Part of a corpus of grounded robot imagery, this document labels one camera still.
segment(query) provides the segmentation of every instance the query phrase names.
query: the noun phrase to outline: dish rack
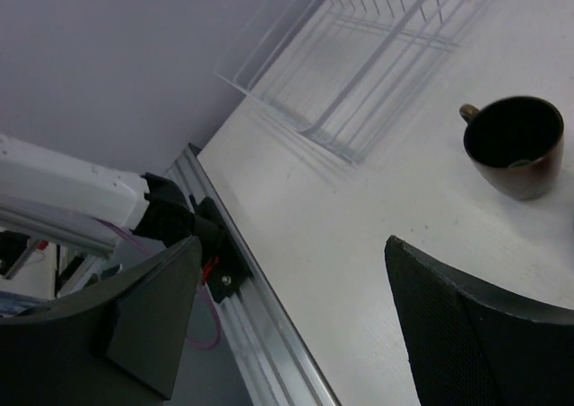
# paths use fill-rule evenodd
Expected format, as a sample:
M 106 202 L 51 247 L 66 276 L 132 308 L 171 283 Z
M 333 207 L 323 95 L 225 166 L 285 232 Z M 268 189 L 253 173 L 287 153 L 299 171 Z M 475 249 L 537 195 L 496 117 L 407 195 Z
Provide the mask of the dish rack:
M 312 142 L 361 161 L 484 1 L 266 0 L 215 73 Z

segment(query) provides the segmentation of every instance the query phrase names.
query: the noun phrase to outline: mug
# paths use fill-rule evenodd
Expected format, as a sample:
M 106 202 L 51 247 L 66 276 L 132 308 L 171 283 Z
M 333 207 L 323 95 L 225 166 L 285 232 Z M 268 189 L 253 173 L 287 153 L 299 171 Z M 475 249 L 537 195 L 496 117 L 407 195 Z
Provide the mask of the mug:
M 564 121 L 536 97 L 499 99 L 485 108 L 465 104 L 464 145 L 474 166 L 496 189 L 516 200 L 546 194 L 562 162 Z

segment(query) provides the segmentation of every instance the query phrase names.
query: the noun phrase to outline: white tabletop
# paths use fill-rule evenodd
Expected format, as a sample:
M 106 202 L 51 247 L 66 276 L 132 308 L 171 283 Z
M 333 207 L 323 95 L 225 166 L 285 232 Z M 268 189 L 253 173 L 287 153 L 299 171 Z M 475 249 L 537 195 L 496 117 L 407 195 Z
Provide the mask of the white tabletop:
M 556 189 L 497 193 L 462 144 L 464 102 L 530 94 L 567 126 Z M 574 307 L 574 2 L 491 0 L 360 165 L 246 99 L 199 159 L 345 405 L 418 404 L 383 249 L 398 235 L 518 294 Z

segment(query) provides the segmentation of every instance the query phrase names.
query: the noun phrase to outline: white robotic arm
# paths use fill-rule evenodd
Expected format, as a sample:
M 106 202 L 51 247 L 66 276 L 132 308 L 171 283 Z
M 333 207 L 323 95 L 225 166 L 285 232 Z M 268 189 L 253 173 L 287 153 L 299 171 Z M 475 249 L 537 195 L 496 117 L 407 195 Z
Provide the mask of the white robotic arm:
M 135 229 L 149 202 L 148 182 L 0 134 L 0 194 Z

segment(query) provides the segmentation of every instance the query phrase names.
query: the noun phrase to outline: gray wall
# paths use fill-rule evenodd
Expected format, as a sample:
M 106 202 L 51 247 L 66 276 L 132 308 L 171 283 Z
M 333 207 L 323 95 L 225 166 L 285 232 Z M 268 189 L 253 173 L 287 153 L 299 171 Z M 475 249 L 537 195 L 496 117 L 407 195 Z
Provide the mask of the gray wall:
M 264 0 L 0 0 L 0 133 L 162 173 L 241 95 L 217 56 Z
M 150 249 L 160 251 L 160 242 L 137 238 Z M 122 263 L 124 270 L 142 262 L 145 256 L 122 242 L 106 267 Z M 196 296 L 189 317 L 187 335 L 197 341 L 209 341 L 214 334 L 213 319 L 207 306 Z M 178 378 L 166 406 L 251 406 L 248 391 L 235 362 L 229 343 L 222 341 L 212 350 L 196 350 L 186 344 L 181 353 Z

